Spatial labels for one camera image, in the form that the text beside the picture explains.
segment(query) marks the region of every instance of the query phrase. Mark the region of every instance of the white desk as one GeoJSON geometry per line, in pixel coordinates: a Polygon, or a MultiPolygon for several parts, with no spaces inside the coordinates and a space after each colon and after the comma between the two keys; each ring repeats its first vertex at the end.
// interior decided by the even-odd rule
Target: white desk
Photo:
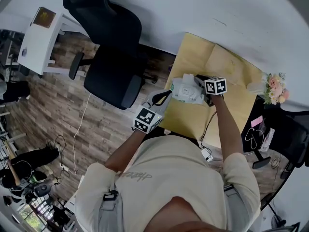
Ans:
{"type": "MultiPolygon", "coordinates": [[[[48,67],[50,63],[55,64],[54,60],[50,60],[50,56],[57,36],[64,34],[61,29],[68,27],[72,28],[72,31],[80,32],[88,37],[86,31],[79,24],[71,21],[62,13],[56,13],[49,28],[31,23],[20,48],[18,63],[40,75],[43,72],[68,74],[69,69],[48,67]]],[[[77,74],[84,75],[84,72],[78,71],[77,74]]]]}

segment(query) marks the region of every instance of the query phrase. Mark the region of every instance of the flower bouquet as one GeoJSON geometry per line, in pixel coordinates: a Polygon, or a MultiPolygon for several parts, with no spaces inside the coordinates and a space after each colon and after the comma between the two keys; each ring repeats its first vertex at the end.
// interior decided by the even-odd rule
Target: flower bouquet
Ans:
{"type": "Polygon", "coordinates": [[[284,103],[289,98],[289,91],[285,88],[285,73],[265,74],[263,80],[266,83],[264,104],[276,105],[278,102],[284,103]]]}

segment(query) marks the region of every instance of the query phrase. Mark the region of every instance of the chair armrest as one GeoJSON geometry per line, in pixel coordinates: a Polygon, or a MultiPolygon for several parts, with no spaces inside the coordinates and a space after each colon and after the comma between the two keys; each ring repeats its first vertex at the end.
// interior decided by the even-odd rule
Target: chair armrest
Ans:
{"type": "Polygon", "coordinates": [[[71,64],[70,67],[70,71],[69,71],[69,78],[71,78],[72,80],[75,79],[78,68],[81,66],[81,61],[83,60],[84,57],[84,53],[83,52],[78,52],[75,55],[75,58],[73,59],[73,62],[71,64]]]}

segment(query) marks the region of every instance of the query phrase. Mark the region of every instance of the black chair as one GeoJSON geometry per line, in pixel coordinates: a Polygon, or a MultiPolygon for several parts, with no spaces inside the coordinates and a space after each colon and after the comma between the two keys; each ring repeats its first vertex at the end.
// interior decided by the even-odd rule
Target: black chair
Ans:
{"type": "Polygon", "coordinates": [[[69,77],[75,78],[79,66],[90,65],[84,87],[117,108],[131,107],[144,84],[147,65],[147,58],[138,52],[140,20],[108,0],[63,0],[63,6],[100,45],[93,59],[83,59],[81,52],[75,56],[69,77]]]}
{"type": "MultiPolygon", "coordinates": [[[[309,160],[309,111],[288,112],[280,108],[280,105],[264,105],[264,100],[257,97],[249,115],[248,121],[242,131],[242,142],[244,152],[252,151],[250,143],[245,141],[245,136],[251,128],[251,121],[259,116],[264,118],[266,136],[270,128],[275,129],[275,133],[269,148],[284,155],[296,168],[300,168],[309,160]]],[[[263,158],[257,150],[260,148],[263,137],[259,133],[252,135],[259,147],[254,150],[258,161],[253,163],[253,168],[257,169],[267,165],[270,157],[263,158]]]]}

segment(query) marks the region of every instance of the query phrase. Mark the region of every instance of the beige t-shirt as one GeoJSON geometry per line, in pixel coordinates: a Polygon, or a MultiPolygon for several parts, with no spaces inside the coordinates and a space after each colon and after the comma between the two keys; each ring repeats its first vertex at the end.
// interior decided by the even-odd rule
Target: beige t-shirt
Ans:
{"type": "MultiPolygon", "coordinates": [[[[99,163],[89,166],[75,201],[75,214],[85,231],[93,231],[94,207],[101,204],[115,176],[99,163]]],[[[145,141],[133,165],[115,183],[123,200],[125,232],[144,231],[152,217],[176,196],[190,203],[204,222],[226,229],[226,183],[245,195],[254,217],[260,209],[257,181],[242,154],[234,153],[224,161],[222,177],[208,167],[196,145],[177,136],[145,141]]]]}

